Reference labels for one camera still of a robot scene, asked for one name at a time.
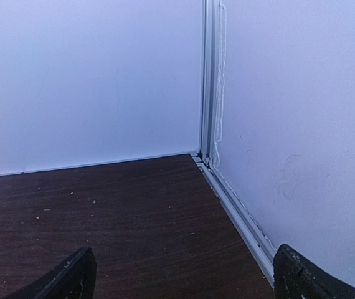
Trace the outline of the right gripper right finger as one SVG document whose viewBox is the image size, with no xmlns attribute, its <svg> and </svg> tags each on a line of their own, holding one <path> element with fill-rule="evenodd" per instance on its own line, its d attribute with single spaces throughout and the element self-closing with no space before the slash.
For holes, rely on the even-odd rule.
<svg viewBox="0 0 355 299">
<path fill-rule="evenodd" d="M 319 268 L 287 244 L 273 258 L 276 298 L 355 299 L 355 287 Z"/>
</svg>

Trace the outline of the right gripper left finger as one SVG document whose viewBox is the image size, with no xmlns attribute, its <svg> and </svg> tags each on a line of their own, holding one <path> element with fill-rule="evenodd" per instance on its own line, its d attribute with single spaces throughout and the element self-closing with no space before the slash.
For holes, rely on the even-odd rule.
<svg viewBox="0 0 355 299">
<path fill-rule="evenodd" d="M 38 280 L 6 298 L 93 298 L 97 262 L 92 248 L 82 247 Z"/>
</svg>

